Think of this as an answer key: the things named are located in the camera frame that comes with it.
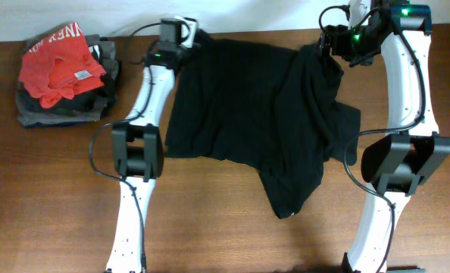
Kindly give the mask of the red folded t-shirt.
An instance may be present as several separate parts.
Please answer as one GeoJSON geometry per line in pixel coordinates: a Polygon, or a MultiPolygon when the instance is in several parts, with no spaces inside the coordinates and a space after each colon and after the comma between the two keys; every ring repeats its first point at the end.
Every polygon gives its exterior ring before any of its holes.
{"type": "Polygon", "coordinates": [[[85,35],[71,22],[30,47],[18,80],[43,108],[104,86],[105,69],[93,58],[85,35]]]}

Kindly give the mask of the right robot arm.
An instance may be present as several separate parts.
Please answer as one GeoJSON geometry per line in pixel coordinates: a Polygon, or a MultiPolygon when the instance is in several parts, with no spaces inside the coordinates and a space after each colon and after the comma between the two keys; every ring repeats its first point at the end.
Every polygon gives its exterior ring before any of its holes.
{"type": "Polygon", "coordinates": [[[352,137],[379,133],[361,158],[366,192],[354,243],[342,259],[342,272],[386,272],[396,225],[417,188],[450,155],[430,98],[431,9],[410,1],[350,1],[340,6],[348,25],[322,26],[320,52],[349,63],[369,65],[381,55],[388,84],[388,125],[352,137]]]}

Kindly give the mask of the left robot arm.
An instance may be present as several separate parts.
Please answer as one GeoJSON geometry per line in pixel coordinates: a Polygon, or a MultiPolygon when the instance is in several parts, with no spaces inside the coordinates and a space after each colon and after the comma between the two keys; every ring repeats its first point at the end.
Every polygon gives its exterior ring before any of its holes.
{"type": "Polygon", "coordinates": [[[175,86],[184,58],[194,43],[198,21],[190,17],[164,18],[160,36],[142,60],[142,83],[130,113],[113,123],[114,168],[120,185],[120,205],[111,254],[110,273],[145,272],[145,221],[156,180],[164,165],[159,124],[167,97],[175,86]]]}

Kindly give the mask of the black t-shirt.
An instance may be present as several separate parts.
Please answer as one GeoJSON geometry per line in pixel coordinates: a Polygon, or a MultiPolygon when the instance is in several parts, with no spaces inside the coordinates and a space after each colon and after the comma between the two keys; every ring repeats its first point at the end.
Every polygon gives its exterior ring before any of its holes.
{"type": "Polygon", "coordinates": [[[343,70],[313,45],[287,49],[200,31],[165,144],[169,158],[253,167],[278,218],[298,213],[330,159],[354,165],[357,108],[337,100],[343,70]]]}

